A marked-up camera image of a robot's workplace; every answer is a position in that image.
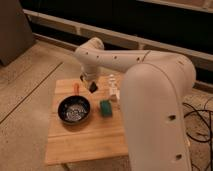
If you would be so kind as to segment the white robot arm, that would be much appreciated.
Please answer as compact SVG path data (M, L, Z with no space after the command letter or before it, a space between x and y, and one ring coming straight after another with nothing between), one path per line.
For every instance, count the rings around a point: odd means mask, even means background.
M88 82L101 67L123 74L120 107L132 171L192 171L182 108L196 80L190 59L154 50L106 50L98 38L80 45L74 56Z

